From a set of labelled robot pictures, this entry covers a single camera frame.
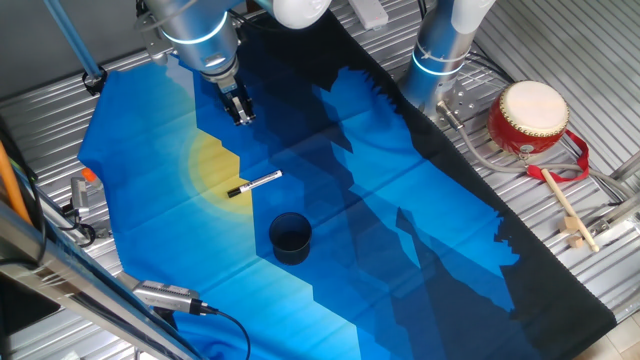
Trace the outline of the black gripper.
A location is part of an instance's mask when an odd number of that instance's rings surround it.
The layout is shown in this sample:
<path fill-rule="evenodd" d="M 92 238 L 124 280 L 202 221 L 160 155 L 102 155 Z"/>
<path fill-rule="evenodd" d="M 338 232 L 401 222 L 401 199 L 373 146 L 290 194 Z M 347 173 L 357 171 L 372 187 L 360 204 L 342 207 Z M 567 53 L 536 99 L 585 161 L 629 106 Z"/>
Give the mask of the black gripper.
<path fill-rule="evenodd" d="M 217 87 L 219 97 L 235 124 L 249 125 L 255 119 L 252 100 L 243 84 Z"/>

